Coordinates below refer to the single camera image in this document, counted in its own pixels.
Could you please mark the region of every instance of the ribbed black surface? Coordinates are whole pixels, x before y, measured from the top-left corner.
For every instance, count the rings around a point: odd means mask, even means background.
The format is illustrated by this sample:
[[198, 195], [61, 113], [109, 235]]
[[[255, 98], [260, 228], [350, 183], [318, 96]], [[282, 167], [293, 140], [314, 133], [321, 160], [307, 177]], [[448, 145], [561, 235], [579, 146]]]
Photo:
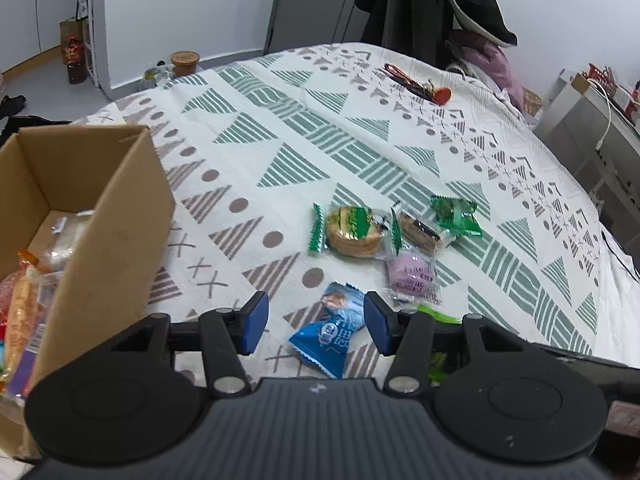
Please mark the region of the ribbed black surface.
[[[318, 393], [322, 386], [326, 390]], [[607, 476], [585, 458], [530, 469], [478, 458], [442, 436], [417, 402], [385, 397], [371, 380], [265, 379], [249, 397], [215, 403], [187, 440], [156, 458], [108, 470], [48, 461], [26, 478], [604, 480]]]

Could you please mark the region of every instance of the white wall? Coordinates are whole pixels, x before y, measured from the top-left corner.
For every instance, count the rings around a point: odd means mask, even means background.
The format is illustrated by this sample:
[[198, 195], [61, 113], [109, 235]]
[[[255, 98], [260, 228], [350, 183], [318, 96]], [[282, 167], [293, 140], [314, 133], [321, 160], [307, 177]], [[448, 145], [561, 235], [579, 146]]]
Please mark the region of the white wall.
[[176, 50], [202, 59], [264, 47], [273, 0], [104, 0], [111, 87]]
[[520, 82], [542, 95], [563, 69], [612, 66], [640, 78], [640, 0], [497, 0], [518, 46], [505, 49]]

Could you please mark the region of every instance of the gray floor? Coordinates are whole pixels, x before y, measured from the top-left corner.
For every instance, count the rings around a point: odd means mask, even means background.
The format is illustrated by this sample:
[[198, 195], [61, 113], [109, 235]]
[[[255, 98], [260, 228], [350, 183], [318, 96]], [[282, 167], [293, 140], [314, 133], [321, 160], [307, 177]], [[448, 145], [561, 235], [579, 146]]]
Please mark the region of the gray floor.
[[[10, 97], [24, 95], [27, 105], [20, 115], [38, 115], [56, 121], [74, 121], [93, 114], [108, 104], [90, 78], [70, 85], [66, 66], [54, 59], [7, 83]], [[6, 120], [0, 121], [0, 129]]]

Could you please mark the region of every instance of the white cable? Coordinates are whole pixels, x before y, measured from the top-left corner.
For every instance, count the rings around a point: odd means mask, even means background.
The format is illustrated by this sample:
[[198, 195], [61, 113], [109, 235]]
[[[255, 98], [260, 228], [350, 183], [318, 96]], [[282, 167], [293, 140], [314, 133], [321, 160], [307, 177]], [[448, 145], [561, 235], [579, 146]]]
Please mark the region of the white cable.
[[611, 127], [611, 103], [609, 102], [609, 96], [607, 95], [607, 91], [604, 89], [604, 86], [602, 86], [599, 81], [596, 81], [595, 79], [591, 79], [591, 78], [588, 78], [587, 81], [591, 84], [591, 86], [596, 86], [596, 85], [599, 86], [600, 90], [602, 90], [602, 95], [605, 101], [607, 102], [607, 108], [609, 110], [609, 122], [607, 123], [607, 128], [604, 130], [604, 133], [602, 134], [602, 137], [600, 137], [600, 140], [596, 143], [596, 151], [599, 152], [600, 149], [602, 148], [602, 143], [604, 142], [604, 138], [609, 133], [609, 129]]

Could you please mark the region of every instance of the silver screw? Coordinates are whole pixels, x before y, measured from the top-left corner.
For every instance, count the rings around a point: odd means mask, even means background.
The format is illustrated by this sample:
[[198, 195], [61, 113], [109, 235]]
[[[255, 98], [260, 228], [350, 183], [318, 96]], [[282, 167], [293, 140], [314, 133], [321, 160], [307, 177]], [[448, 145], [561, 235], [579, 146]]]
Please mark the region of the silver screw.
[[398, 375], [388, 382], [388, 386], [399, 394], [410, 394], [420, 388], [420, 381], [415, 377]]
[[213, 383], [213, 387], [221, 394], [236, 394], [244, 390], [244, 386], [244, 381], [235, 376], [220, 377]]

